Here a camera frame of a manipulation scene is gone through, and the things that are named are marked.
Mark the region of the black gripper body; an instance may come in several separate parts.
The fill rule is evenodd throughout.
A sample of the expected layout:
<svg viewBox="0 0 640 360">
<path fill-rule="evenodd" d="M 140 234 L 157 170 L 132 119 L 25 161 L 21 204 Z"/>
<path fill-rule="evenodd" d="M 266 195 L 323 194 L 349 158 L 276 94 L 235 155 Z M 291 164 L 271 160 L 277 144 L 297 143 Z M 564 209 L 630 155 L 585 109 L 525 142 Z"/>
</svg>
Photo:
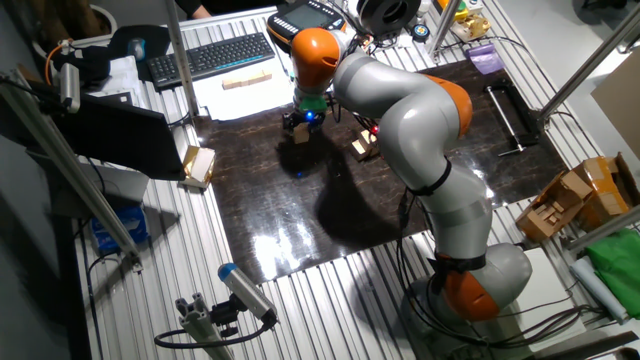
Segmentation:
<svg viewBox="0 0 640 360">
<path fill-rule="evenodd" d="M 325 113 L 312 110 L 294 110 L 285 115 L 286 125 L 299 125 L 307 123 L 309 125 L 321 125 L 324 122 Z"/>
</svg>

